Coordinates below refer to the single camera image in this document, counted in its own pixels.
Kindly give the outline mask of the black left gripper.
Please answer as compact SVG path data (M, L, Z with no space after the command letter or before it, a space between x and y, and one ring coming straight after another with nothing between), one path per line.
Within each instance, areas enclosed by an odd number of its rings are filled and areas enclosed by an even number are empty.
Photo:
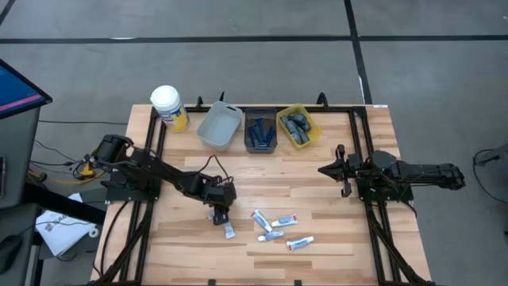
M216 182L213 180L202 180L198 188L198 200L212 206L223 206L214 208L214 225L226 224L229 222L229 207L237 198L234 183L226 181Z

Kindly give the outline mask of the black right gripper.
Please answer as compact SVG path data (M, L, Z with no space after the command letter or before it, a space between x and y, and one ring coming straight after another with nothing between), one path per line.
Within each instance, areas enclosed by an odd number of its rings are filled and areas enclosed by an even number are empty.
M320 167L318 171L335 181L341 181L343 184L341 196L347 198L352 194L352 187L348 180L357 177L356 173L361 167L361 155L353 153L349 154L348 158L345 158L345 148L343 145L337 146L336 154L337 159L333 163Z

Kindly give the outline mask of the yellow plastic bin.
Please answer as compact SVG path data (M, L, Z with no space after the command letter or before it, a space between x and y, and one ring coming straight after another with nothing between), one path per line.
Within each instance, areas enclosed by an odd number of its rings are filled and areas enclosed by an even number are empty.
M314 117L311 115L311 113L314 112L313 108L314 108L313 106L306 106L301 103L298 103L288 107L284 107L276 115L276 121L281 132L286 136L287 140L296 150L302 150L310 146L316 145L322 135L320 126L316 123ZM306 117L306 120L310 125L310 130L305 132L306 136L308 137L308 141L299 144L294 139L292 132L283 123L282 117L283 116L289 117L292 114L302 114Z

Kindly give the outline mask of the grey plastic bin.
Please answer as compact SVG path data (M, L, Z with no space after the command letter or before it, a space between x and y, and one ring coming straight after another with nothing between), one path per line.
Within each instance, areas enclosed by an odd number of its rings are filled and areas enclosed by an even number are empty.
M250 107L247 108L244 112L244 145L247 149L248 153L263 153L263 154L271 154L275 151L275 148L278 144L277 141L277 123L276 123L276 115L277 110L273 107ZM256 118L263 118L263 129L264 136L266 136L268 130L272 127L275 131L274 137L272 138L271 144L267 148L262 148L259 146L258 142L258 128L255 122ZM255 134L256 134L256 147L252 148L248 128L249 126L255 126Z

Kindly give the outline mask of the white plastic bin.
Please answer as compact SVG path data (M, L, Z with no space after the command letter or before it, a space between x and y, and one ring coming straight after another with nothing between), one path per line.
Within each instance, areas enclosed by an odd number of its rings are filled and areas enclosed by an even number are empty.
M241 109L216 101L198 127L197 135L204 145L218 151L225 151L231 144L242 116Z

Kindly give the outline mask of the Lysol wipes canister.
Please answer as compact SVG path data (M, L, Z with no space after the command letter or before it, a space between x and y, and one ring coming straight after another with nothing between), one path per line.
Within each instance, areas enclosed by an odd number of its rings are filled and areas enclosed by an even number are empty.
M179 92L170 85L157 87L150 101L171 132L183 132L189 126L189 118Z

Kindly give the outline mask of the white printed paper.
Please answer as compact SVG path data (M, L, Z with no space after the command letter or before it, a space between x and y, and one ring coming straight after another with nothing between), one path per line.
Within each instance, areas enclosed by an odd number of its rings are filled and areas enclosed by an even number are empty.
M37 232L54 256L66 253L88 232L97 226L94 223L72 218L55 211L44 211L36 220Z

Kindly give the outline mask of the grey equipment cart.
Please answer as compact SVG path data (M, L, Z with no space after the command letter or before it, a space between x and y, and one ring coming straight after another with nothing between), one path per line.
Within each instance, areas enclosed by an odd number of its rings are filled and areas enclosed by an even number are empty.
M39 114L37 107L0 120L0 157L6 160L5 195L0 198L0 209L21 202Z

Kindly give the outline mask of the black computer mouse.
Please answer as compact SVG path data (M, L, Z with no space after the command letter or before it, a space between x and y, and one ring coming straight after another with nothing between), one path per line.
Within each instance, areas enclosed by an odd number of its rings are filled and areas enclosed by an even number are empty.
M0 241L0 275L12 267L22 242L21 235L9 235Z

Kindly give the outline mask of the large blue-screen monitor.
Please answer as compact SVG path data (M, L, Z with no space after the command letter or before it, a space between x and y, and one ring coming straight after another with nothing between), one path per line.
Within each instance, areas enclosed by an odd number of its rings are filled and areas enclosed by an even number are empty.
M0 120L52 101L50 95L0 59Z

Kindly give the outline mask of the black aluminium table frame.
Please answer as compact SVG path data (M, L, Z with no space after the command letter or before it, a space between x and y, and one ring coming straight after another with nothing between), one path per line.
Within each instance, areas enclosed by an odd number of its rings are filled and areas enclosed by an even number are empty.
M398 153L390 112L375 106L312 105L311 115L322 135L316 145L296 150L284 134L271 154L251 154L238 130L230 147L216 152L205 146L197 129L204 110L189 109L190 127L182 133L164 132L151 123L152 108L131 109L126 134L144 145L152 135L163 143L160 155L182 170L201 169L209 175L234 178L237 200L229 217L236 237L225 238L222 227L208 218L207 206L163 184L152 208L149 232L134 247L121 280L143 285L302 286L375 285L390 278L393 263L384 248L374 250L357 194L341 196L339 183L318 169L334 161L343 145L348 153L367 156L372 149ZM259 242L266 231L251 217L258 210L271 224L296 214L297 225L272 227L281 238ZM313 236L309 245L289 252L286 242ZM379 264L375 255L381 256Z

